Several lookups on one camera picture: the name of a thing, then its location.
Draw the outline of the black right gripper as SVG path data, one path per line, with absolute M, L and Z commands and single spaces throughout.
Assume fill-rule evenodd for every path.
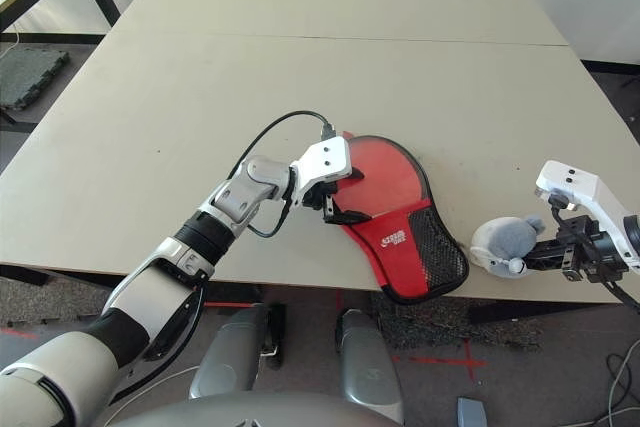
M 621 281 L 623 274 L 629 271 L 609 234 L 600 230 L 597 220 L 592 220 L 587 215 L 563 219 L 556 214 L 555 221 L 558 224 L 556 239 L 574 246 L 579 268 L 591 283 Z M 557 240 L 538 242 L 535 246 L 536 254 L 528 254 L 523 258 L 527 269 L 561 269 L 567 246 Z

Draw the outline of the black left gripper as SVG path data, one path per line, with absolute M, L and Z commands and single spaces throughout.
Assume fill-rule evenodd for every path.
M 357 168 L 353 168 L 349 176 L 350 180 L 362 180 L 364 174 Z M 368 214 L 358 211 L 341 212 L 335 205 L 333 196 L 338 192 L 336 182 L 318 182 L 303 196 L 302 206 L 321 211 L 323 220 L 332 225 L 354 225 L 367 222 L 371 219 Z

